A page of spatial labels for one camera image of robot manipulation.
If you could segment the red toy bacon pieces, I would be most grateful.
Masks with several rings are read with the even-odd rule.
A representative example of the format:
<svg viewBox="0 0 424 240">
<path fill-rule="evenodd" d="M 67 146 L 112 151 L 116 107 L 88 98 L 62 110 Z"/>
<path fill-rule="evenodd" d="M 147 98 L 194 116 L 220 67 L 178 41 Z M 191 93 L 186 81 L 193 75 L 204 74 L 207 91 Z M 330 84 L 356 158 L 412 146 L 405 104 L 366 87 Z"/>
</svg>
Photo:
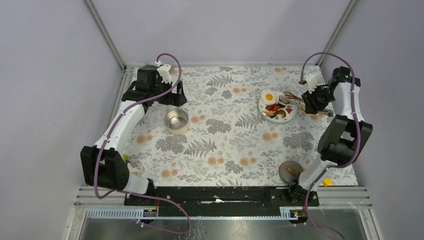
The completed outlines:
<svg viewBox="0 0 424 240">
<path fill-rule="evenodd" d="M 265 109 L 266 109 L 268 112 L 276 112 L 276 111 L 278 111 L 279 109 L 281 109 L 282 107 L 283 107 L 282 105 L 275 103 L 275 104 L 272 104 L 272 105 L 267 105 L 267 106 L 265 107 Z"/>
</svg>

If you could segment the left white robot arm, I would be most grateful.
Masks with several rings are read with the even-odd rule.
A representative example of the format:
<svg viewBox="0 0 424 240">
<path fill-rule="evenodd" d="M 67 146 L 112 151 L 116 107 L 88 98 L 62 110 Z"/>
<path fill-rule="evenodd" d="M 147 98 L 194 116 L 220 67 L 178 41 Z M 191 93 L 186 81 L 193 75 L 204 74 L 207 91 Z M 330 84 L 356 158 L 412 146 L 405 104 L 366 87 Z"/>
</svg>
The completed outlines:
<svg viewBox="0 0 424 240">
<path fill-rule="evenodd" d="M 152 204 L 155 192 L 152 181 L 130 172 L 124 160 L 124 148 L 135 125 L 143 119 L 148 108 L 158 102 L 180 107 L 187 103 L 183 83 L 171 80 L 170 64 L 157 61 L 140 67 L 121 98 L 119 109 L 102 137 L 93 146 L 80 152 L 83 177 L 89 186 L 136 193 L 144 206 Z"/>
</svg>

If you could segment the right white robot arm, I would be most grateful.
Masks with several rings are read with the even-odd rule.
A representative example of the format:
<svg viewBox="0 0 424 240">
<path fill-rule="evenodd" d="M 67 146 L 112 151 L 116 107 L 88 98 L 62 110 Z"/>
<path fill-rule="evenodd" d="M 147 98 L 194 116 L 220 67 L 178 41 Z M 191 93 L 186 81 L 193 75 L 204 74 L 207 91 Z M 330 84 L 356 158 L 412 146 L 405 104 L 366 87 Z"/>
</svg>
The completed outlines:
<svg viewBox="0 0 424 240">
<path fill-rule="evenodd" d="M 301 205 L 307 199 L 305 190 L 316 191 L 331 169 L 346 168 L 357 160 L 373 132 L 372 124 L 361 113 L 360 88 L 360 79 L 340 66 L 333 70 L 328 83 L 302 94 L 307 114 L 322 112 L 332 102 L 335 106 L 333 119 L 319 139 L 318 157 L 300 174 L 297 186 L 286 193 L 291 205 Z"/>
</svg>

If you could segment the toy fried egg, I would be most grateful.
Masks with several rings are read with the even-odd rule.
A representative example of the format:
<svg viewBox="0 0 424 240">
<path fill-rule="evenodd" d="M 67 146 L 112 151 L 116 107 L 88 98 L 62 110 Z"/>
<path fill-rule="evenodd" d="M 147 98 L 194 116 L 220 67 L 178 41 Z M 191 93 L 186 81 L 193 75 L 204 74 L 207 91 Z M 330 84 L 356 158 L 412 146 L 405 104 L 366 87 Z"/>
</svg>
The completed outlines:
<svg viewBox="0 0 424 240">
<path fill-rule="evenodd" d="M 269 89 L 263 90 L 260 93 L 260 99 L 266 106 L 274 105 L 278 102 L 277 95 Z"/>
</svg>

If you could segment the metal food tongs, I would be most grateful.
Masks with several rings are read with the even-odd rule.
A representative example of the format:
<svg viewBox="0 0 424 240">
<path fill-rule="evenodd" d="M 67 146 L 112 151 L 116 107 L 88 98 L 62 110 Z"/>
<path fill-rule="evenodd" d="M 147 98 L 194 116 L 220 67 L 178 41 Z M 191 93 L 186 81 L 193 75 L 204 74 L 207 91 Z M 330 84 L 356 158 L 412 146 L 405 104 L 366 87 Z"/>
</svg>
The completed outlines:
<svg viewBox="0 0 424 240">
<path fill-rule="evenodd" d="M 284 91 L 278 96 L 278 102 L 282 105 L 295 105 L 299 108 L 303 108 L 306 114 L 323 114 L 327 117 L 333 117 L 334 111 L 328 108 L 324 108 L 323 110 L 314 110 L 307 109 L 306 103 L 304 100 L 296 95 L 294 95 L 290 91 Z"/>
</svg>

